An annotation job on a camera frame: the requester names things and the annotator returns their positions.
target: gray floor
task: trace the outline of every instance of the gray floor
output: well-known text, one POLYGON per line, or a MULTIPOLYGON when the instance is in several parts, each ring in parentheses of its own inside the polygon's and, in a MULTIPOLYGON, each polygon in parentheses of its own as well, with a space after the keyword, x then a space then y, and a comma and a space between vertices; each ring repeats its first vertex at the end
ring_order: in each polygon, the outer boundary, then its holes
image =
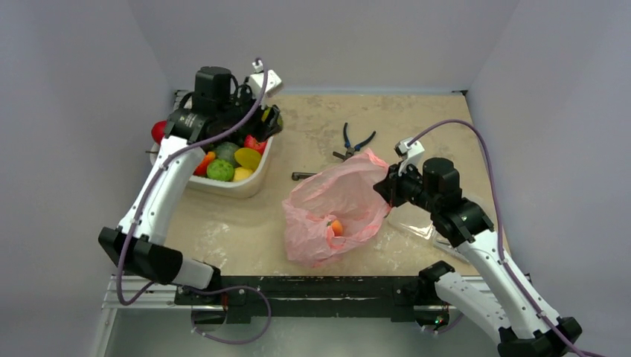
MULTIPOLYGON (((416 324, 393 324, 387 319, 274 318, 268 332, 244 346, 218 344, 190 333, 189 312, 123 310, 117 318, 108 356, 116 357, 342 357, 342 356, 497 356, 491 340, 466 318, 437 338, 416 324)), ((246 338, 263 326, 223 326, 216 335, 246 338)))

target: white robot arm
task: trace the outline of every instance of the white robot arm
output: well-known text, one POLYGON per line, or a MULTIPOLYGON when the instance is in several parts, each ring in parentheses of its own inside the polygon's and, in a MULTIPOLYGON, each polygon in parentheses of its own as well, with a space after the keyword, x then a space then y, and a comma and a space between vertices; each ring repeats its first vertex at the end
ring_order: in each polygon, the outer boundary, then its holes
POLYGON ((389 167, 386 178, 375 184, 375 191, 392 207, 410 202, 430 212, 437 232, 478 270, 497 301, 477 291, 442 261, 419 273, 425 294, 458 307, 498 344, 501 356, 564 355, 566 344, 545 319, 553 321, 572 342, 582 332, 580 325, 573 318, 561 318, 510 255, 506 251, 500 254, 493 223, 480 206, 463 197, 460 174, 453 163, 445 158, 430 158, 423 163, 421 175, 416 163, 423 147, 418 141, 412 145, 409 142, 405 139, 396 145, 402 161, 389 167), (509 275, 507 266, 516 279, 509 275), (536 301, 541 312, 535 310, 522 289, 536 301))
POLYGON ((258 97, 262 98, 260 108, 254 112, 258 120, 245 123, 247 133, 265 141, 282 130, 278 108, 267 106, 264 100, 278 93, 283 82, 274 71, 269 70, 265 86, 262 64, 255 62, 253 66, 254 73, 237 87, 242 89, 239 97, 235 95, 236 89, 235 94, 231 91, 231 84, 236 80, 228 69, 204 67, 197 72, 195 91, 188 95, 193 101, 192 107, 181 105, 170 115, 157 160, 132 207, 116 229, 105 227, 100 232, 99 243, 115 264, 121 258, 129 230, 135 225, 125 257, 126 271, 162 284, 197 289, 220 286, 220 281, 215 281, 220 279, 220 274, 215 274, 219 272, 217 267, 185 258, 181 252, 164 247, 171 216, 205 151, 194 147, 177 155, 174 160, 169 157, 234 126, 258 97), (141 200, 149 189, 143 205, 141 200))

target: pink plastic bag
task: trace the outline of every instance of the pink plastic bag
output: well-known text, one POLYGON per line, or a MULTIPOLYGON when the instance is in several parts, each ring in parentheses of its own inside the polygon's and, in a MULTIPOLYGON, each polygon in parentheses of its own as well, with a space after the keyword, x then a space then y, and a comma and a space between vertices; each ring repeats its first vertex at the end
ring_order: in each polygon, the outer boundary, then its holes
POLYGON ((373 185, 387 172, 388 164, 367 149, 300 183, 283 201, 287 258, 320 266, 377 234, 390 206, 373 185), (336 219, 344 227, 340 237, 330 227, 336 219))

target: white plastic bin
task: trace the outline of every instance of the white plastic bin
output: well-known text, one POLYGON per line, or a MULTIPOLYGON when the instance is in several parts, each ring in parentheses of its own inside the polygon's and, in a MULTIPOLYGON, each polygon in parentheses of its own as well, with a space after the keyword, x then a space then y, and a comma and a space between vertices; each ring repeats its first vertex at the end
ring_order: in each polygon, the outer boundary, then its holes
MULTIPOLYGON (((224 182, 194 176, 191 173, 186 187, 238 199, 254 196, 260 190, 261 186, 263 186, 263 181, 269 167, 269 160, 271 159, 269 157, 269 150, 273 143, 273 137, 267 140, 267 146, 265 147, 265 151, 263 151, 263 157, 260 160, 257 170, 245 180, 239 182, 224 182)), ((153 144, 153 147, 151 147, 152 152, 158 152, 159 150, 160 146, 158 144, 153 144)), ((156 157, 157 154, 149 154, 149 160, 152 165, 156 163, 156 157)))

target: pliers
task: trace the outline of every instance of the pliers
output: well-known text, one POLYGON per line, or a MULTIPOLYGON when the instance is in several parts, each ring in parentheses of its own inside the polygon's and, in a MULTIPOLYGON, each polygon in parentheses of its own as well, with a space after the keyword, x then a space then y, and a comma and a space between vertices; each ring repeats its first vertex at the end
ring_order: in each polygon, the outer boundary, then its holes
POLYGON ((352 145, 350 143, 350 140, 348 140, 347 128, 348 128, 348 123, 344 123, 344 147, 346 148, 346 153, 341 154, 339 152, 335 152, 335 151, 333 152, 333 156, 340 158, 342 161, 346 161, 348 160, 349 157, 355 155, 355 152, 358 152, 361 148, 366 146, 366 144, 370 143, 371 140, 373 140, 375 134, 377 133, 377 132, 373 132, 371 136, 368 137, 368 139, 362 141, 361 143, 357 145, 352 145))

